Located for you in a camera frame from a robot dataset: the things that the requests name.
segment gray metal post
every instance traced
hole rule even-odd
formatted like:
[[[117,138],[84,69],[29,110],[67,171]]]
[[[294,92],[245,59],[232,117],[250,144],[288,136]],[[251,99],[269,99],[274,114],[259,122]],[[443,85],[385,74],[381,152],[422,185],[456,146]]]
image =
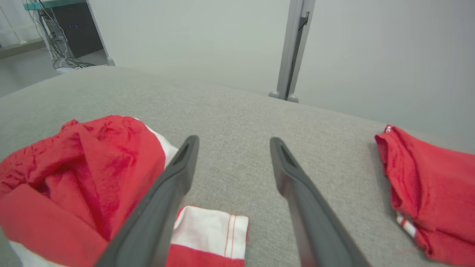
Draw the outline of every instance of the gray metal post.
[[[310,23],[312,22],[314,8],[315,8],[315,0],[304,1],[304,6],[302,7],[301,16],[302,18],[308,16],[308,20],[307,20],[307,23],[302,28],[302,37],[300,38],[300,45],[298,47],[297,55],[295,57],[294,72],[292,74],[292,80],[290,81],[288,95],[289,95],[289,98],[292,97],[291,100],[289,99],[289,101],[292,101],[292,102],[298,102],[298,97],[297,95],[295,95],[295,85],[297,84],[298,73],[300,71],[300,65],[302,64],[302,58],[304,57],[305,45],[307,43],[308,31],[309,31]]]
[[[287,28],[285,30],[284,48],[282,49],[282,59],[280,61],[279,80],[277,90],[269,93],[269,96],[285,99],[290,72],[292,70],[292,59],[294,56],[295,43],[299,29],[300,14],[304,0],[291,0],[289,15],[287,17]]]

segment folded red cloth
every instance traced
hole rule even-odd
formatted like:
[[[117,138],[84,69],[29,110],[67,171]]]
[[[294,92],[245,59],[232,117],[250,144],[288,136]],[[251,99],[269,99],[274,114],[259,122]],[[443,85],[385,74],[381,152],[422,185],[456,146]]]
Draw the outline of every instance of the folded red cloth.
[[[428,258],[475,265],[475,155],[433,146],[392,125],[375,139],[391,205],[403,216],[398,222]]]

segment gray fabric surface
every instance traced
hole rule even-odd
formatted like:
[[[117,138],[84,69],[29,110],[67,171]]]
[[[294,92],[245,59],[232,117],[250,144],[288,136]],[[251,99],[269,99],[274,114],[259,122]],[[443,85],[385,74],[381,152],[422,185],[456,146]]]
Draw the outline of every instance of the gray fabric surface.
[[[373,266],[441,265],[426,260],[395,222],[374,141],[385,124],[354,116],[126,68],[91,67],[0,98],[0,159],[56,134],[69,120],[110,114],[139,118],[177,147],[191,134],[200,137],[183,204],[248,215],[248,266],[299,264],[288,206],[274,182],[272,136],[285,141]],[[0,249],[7,266],[19,264],[4,237]]]

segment red stitching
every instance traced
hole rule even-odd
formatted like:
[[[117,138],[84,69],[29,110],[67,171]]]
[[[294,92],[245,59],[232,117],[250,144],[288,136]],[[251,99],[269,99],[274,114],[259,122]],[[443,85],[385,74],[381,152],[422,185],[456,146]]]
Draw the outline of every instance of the red stitching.
[[[234,222],[233,222],[233,241],[231,243],[231,258],[233,258],[233,248],[234,248],[234,232],[236,231],[236,229],[234,228],[234,226],[236,225],[236,218],[238,216],[237,215],[234,215]]]
[[[226,245],[224,246],[224,257],[226,257],[226,248],[228,247],[228,235],[229,235],[229,223],[231,222],[231,214],[229,215],[228,220],[228,231],[226,233]]]

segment white stripe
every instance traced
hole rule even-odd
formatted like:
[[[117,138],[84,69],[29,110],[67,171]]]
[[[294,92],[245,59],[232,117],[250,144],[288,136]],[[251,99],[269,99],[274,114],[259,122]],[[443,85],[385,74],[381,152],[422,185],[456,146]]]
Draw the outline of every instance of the white stripe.
[[[165,153],[165,167],[168,166],[170,161],[173,159],[175,154],[178,152],[178,148],[172,146],[165,137],[163,137],[161,134],[157,133],[156,131],[152,130],[150,127],[148,127],[146,124],[144,124],[147,129],[149,129],[150,132],[152,132],[160,142],[161,148],[163,149],[163,152]]]
[[[178,216],[171,243],[233,259],[244,259],[249,218],[187,206]]]
[[[398,216],[396,217],[396,221],[398,222],[399,225],[402,226],[402,220],[404,220],[404,217],[398,213]],[[412,236],[412,238],[416,237],[416,227],[410,222],[408,219],[406,219],[406,223],[404,223],[404,226],[402,226],[406,232]]]
[[[64,265],[46,260],[42,256],[31,252],[20,243],[10,241],[10,246],[20,258],[23,267],[65,267]]]

